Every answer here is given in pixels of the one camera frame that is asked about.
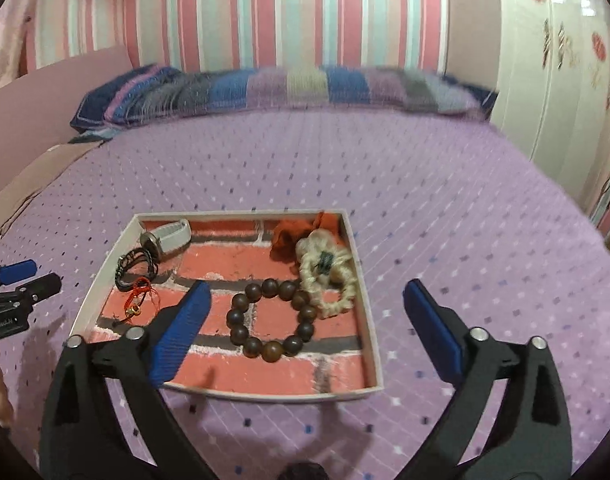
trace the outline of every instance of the metal pin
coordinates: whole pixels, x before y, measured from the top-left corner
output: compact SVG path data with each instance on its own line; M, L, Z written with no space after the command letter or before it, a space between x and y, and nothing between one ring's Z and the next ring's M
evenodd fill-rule
M475 326L473 329L471 329L470 335L474 339L476 339L476 341L485 341L485 339L490 337L490 334L488 333L488 331L485 330L484 328L481 328L480 326Z
M127 336L127 339L136 341L145 335L145 329L141 326L133 326L125 333L125 335Z
M536 346L539 350L544 350L547 348L547 341L539 335L535 335L534 337L532 337L532 344Z
M67 339L67 348L77 348L83 344L83 338L80 335L73 335Z

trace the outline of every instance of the polka dot bedsheet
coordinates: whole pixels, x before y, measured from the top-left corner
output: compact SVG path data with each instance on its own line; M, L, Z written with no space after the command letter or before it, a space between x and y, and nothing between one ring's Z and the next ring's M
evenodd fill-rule
M421 277L439 304L498 339L550 344L568 400L575 468L610 427L610 254L555 184L487 123L389 110L275 110L125 132L74 163L0 242L0 264L33 258L63 275L30 330L0 342L31 461L64 340L107 251L134 213L345 208L363 263L386 389L351 402L250 404L163 391L223 479L275 478L289 462L335 479L390 479L453 391L403 312ZM109 383L136 456L150 460L120 386ZM465 458L480 452L495 387Z

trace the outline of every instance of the brown wooden bead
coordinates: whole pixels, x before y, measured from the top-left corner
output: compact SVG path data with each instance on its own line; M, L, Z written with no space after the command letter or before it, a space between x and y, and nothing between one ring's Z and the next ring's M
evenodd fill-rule
M278 341L270 341L263 345L263 351L261 353L263 361L268 363L275 363L283 355L283 345Z
M245 294L239 292L238 294L234 294L234 297L231 299L231 307L237 308L241 312L247 312L249 309L249 300Z
M304 290L297 290L291 298L291 307L300 310L307 304L309 304L309 294Z
M274 278L267 278L261 284L264 298L274 298L278 294L278 282Z
M278 297L283 301L291 301L291 298L293 298L295 292L296 285L294 285L294 282L282 282L278 287Z
M314 335L314 325L310 322L303 321L296 328L296 335L303 339L304 342L309 341Z
M232 308L225 317L227 326L234 328L236 325L242 325L245 322L245 314L242 310Z
M245 295L250 303L256 303L256 301L260 300L263 296L261 286L258 285L258 283L249 283L245 287Z
M287 357L294 357L303 349L303 340L295 335L290 335L283 341L283 351Z
M245 325L236 325L229 333L229 340L236 346L241 346L249 336L249 330Z
M315 306L305 305L299 311L299 323L303 321L309 321L310 323L312 323L316 319L316 316L318 314L319 310Z
M248 337L243 343L243 355L253 359L263 351L263 342L258 337Z

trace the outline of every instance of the blue gripper pad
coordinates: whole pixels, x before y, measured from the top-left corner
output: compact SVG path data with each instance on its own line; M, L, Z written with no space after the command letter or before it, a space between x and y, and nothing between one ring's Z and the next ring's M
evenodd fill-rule
M34 260L25 260L17 264L0 267L0 283L2 285L11 285L12 283L35 276L37 271L38 269Z
M419 288L416 280L405 286L403 306L438 376L446 383L460 384L463 379L461 346L438 314L442 307Z
M174 320L151 351L149 382L159 388L171 381L211 309L211 290L198 280L178 303Z

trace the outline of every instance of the striped wallpaper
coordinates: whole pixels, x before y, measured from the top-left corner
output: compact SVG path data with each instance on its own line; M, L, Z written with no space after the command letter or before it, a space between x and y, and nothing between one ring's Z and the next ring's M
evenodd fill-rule
M38 0L30 68L125 44L184 70L343 64L444 69L445 0Z

